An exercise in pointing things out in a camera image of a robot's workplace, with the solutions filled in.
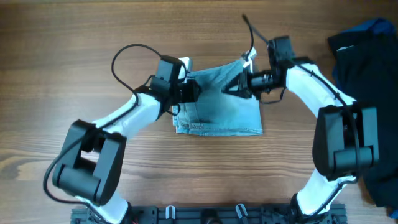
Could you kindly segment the light blue denim shorts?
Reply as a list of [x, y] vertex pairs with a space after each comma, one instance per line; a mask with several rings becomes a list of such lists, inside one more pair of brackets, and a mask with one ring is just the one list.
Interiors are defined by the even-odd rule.
[[243, 70], [243, 61], [193, 71], [188, 78], [194, 79], [201, 88], [196, 102], [174, 106], [173, 125], [178, 134], [199, 136], [256, 136], [263, 134], [259, 103], [249, 99], [224, 94], [221, 88]]

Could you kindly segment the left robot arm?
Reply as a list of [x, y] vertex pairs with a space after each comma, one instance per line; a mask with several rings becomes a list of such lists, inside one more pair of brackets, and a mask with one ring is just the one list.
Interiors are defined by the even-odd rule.
[[162, 55], [149, 84], [136, 88], [126, 104], [92, 123], [75, 121], [44, 182], [75, 197], [89, 222], [134, 223], [131, 204], [117, 190], [127, 141], [164, 113], [172, 114], [171, 107], [197, 100], [200, 88], [188, 79], [191, 66], [188, 57]]

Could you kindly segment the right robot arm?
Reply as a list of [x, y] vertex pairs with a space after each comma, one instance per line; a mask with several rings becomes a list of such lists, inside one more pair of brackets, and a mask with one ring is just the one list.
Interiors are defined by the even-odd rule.
[[309, 58], [296, 57], [289, 37], [266, 44], [270, 69], [255, 72], [247, 64], [222, 92], [260, 100], [262, 93], [280, 88], [297, 95], [314, 114], [315, 170], [292, 197], [287, 216], [291, 223], [317, 222], [344, 187], [357, 184], [361, 173], [377, 164], [377, 111], [337, 89]]

